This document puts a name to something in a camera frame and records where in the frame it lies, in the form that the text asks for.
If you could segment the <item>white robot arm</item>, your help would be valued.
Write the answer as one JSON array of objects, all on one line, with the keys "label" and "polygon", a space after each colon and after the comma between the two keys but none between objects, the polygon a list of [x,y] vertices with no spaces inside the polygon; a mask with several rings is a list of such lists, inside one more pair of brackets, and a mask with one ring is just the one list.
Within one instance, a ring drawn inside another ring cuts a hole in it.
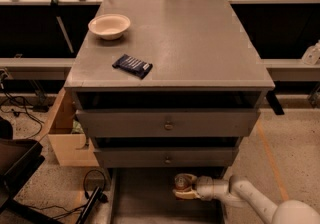
[{"label": "white robot arm", "polygon": [[308,204],[287,200],[277,205],[242,176],[224,180],[180,173],[174,177],[173,193],[179,199],[219,200],[233,207],[247,203],[264,224],[320,224],[320,214]]}]

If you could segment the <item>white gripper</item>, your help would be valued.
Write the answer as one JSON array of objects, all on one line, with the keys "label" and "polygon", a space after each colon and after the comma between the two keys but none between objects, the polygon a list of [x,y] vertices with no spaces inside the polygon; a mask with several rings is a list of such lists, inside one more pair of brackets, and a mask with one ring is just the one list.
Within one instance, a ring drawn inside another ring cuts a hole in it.
[{"label": "white gripper", "polygon": [[214,197],[214,182],[211,177],[201,176],[197,177],[193,174],[182,174],[182,182],[184,185],[192,185],[196,183],[196,191],[179,191],[173,190],[173,194],[183,200],[195,200],[200,199],[202,201],[211,201]]}]

